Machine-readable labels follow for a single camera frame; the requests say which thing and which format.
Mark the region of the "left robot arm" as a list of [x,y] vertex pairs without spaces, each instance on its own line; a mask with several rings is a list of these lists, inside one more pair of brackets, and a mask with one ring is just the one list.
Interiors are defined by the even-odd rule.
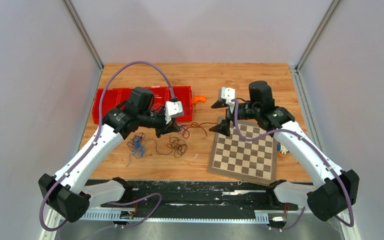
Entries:
[[90,186],[86,183],[109,153],[138,128],[155,129],[157,137],[180,130],[176,118],[184,114],[182,102],[174,97],[157,111],[152,109],[154,98],[150,89],[136,87],[128,100],[109,110],[91,139],[64,167],[54,175],[45,173],[39,178],[41,206],[48,205],[70,223],[78,221],[88,209],[108,202],[129,206],[133,193],[121,178]]

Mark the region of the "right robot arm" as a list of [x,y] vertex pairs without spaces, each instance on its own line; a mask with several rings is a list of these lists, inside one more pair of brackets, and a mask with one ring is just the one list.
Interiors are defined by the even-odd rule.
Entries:
[[350,169],[343,170],[306,136],[293,115],[277,106],[266,81],[248,85],[249,100],[240,103],[231,87],[219,90],[213,109],[225,108],[225,118],[209,130],[230,136],[231,123],[239,138],[253,142],[271,136],[283,144],[310,176],[312,186],[276,181],[265,195],[266,204],[278,209],[284,203],[308,208],[322,221],[336,218],[348,227],[354,225],[352,206],[356,203],[360,178]]

